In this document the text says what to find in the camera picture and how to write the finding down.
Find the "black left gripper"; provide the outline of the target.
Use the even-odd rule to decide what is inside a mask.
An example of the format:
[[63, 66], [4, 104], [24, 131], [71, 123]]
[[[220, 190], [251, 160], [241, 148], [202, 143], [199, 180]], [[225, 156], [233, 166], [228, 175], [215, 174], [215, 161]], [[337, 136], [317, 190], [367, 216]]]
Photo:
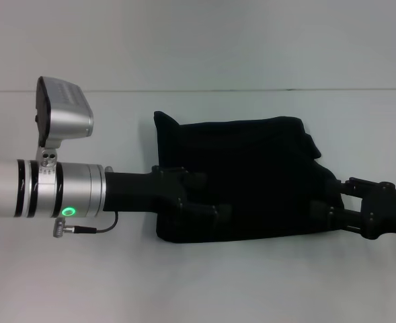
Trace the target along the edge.
[[186, 200], [187, 194], [206, 189], [208, 176], [183, 168], [153, 166], [147, 174], [106, 172], [104, 211], [174, 211], [178, 221], [192, 229], [214, 229], [231, 219], [230, 205], [204, 205]]

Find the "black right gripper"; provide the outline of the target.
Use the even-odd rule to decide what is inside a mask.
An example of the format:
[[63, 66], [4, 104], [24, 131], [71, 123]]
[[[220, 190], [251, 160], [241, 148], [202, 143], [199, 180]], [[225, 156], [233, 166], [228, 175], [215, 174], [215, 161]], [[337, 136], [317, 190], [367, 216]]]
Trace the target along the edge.
[[362, 199], [360, 213], [312, 201], [311, 217], [326, 224], [329, 231], [361, 232], [361, 236], [369, 240], [376, 240], [383, 234], [396, 234], [396, 188], [393, 183], [359, 178], [349, 178], [345, 182], [328, 180], [325, 194], [344, 194]]

